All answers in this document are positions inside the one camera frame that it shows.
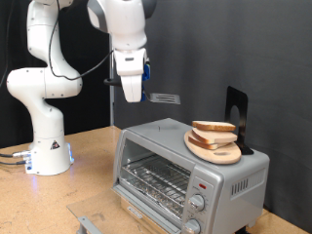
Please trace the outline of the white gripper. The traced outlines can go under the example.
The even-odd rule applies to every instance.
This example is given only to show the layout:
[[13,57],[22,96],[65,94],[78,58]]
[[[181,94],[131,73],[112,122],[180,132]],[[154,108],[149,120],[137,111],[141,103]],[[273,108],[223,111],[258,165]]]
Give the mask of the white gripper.
[[114,58],[126,101],[140,102],[142,75],[147,60],[146,50],[144,48],[125,52],[115,50]]

